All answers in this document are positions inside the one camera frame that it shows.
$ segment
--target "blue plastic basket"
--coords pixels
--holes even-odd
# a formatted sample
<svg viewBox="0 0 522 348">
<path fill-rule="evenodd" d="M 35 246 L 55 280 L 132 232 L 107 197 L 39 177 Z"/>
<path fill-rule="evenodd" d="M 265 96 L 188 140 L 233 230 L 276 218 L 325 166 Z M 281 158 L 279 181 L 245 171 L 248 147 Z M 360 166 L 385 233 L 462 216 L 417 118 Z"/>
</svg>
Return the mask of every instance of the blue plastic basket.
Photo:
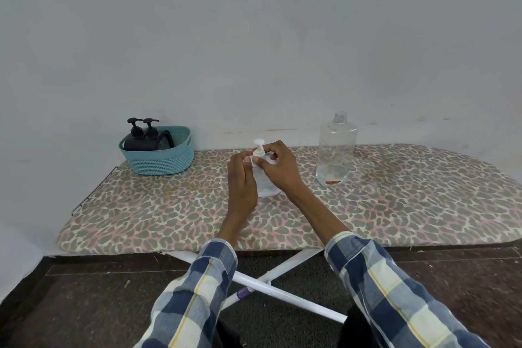
<svg viewBox="0 0 522 348">
<path fill-rule="evenodd" d="M 139 175 L 171 175 L 186 170 L 194 160 L 191 131 L 183 126 L 156 127 L 159 131 L 167 130 L 172 135 L 175 147 L 150 152 L 130 152 L 123 150 L 123 142 L 132 139 L 128 134 L 120 142 L 120 150 L 130 164 L 130 168 Z"/>
</svg>

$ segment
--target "leopard print cover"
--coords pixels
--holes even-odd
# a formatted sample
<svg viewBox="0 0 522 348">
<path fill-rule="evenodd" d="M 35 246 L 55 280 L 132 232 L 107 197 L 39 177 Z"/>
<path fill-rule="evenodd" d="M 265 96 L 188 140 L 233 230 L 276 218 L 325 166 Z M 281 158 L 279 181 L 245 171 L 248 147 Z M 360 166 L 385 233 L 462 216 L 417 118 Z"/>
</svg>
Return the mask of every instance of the leopard print cover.
<svg viewBox="0 0 522 348">
<path fill-rule="evenodd" d="M 318 147 L 293 147 L 301 176 L 350 230 L 386 246 L 498 243 L 522 236 L 522 186 L 494 166 L 437 148 L 361 145 L 345 185 L 315 179 Z M 226 164 L 237 150 L 195 153 L 192 166 L 140 176 L 123 163 L 60 232 L 65 252 L 199 250 L 227 208 Z M 284 193 L 260 198 L 239 250 L 320 248 Z"/>
</svg>

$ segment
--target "floor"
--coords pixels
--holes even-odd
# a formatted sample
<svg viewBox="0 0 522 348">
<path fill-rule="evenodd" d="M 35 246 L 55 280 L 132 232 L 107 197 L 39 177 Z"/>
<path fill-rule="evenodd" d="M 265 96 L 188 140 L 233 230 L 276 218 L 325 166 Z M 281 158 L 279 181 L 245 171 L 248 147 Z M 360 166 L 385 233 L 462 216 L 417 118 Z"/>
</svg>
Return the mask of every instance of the floor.
<svg viewBox="0 0 522 348">
<path fill-rule="evenodd" d="M 397 264 L 423 283 L 492 346 L 522 346 L 522 245 L 395 250 Z M 259 276 L 290 255 L 240 256 Z M 145 331 L 154 300 L 186 264 L 157 253 L 48 259 L 45 276 L 1 325 L 10 348 L 130 347 Z M 344 312 L 348 294 L 321 254 L 273 284 Z M 238 289 L 231 287 L 231 292 Z M 254 293 L 221 317 L 249 347 L 333 347 L 340 324 Z"/>
</svg>

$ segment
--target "white pump dispenser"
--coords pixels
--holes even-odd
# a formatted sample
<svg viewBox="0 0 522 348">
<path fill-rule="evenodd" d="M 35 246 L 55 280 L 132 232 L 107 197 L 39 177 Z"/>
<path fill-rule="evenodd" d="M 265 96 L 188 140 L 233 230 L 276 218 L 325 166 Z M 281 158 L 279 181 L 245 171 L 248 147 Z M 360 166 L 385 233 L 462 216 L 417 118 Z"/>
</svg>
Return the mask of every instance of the white pump dispenser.
<svg viewBox="0 0 522 348">
<path fill-rule="evenodd" d="M 265 150 L 263 149 L 265 141 L 263 139 L 254 140 L 254 144 L 257 146 L 257 149 L 254 150 L 255 156 L 265 159 L 271 164 L 277 164 L 277 160 L 271 160 L 270 155 L 265 153 Z M 266 176 L 265 171 L 259 168 L 254 161 L 252 161 L 252 167 L 252 173 L 254 174 L 254 179 L 256 180 L 258 197 L 270 197 L 281 192 L 281 189 L 278 189 L 276 186 L 274 186 L 270 179 L 268 179 L 268 176 Z"/>
</svg>

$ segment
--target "blue plaid shirt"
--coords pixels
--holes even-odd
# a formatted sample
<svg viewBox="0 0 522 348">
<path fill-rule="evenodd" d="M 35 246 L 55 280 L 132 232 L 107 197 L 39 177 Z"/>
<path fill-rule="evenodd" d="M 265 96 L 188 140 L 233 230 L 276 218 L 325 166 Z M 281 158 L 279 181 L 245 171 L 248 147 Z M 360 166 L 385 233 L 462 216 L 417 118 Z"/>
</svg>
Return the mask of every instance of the blue plaid shirt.
<svg viewBox="0 0 522 348">
<path fill-rule="evenodd" d="M 375 241 L 342 232 L 330 240 L 325 257 L 381 346 L 487 346 Z M 135 348 L 210 347 L 237 264 L 228 242 L 208 241 L 187 273 L 156 300 L 151 324 Z"/>
</svg>

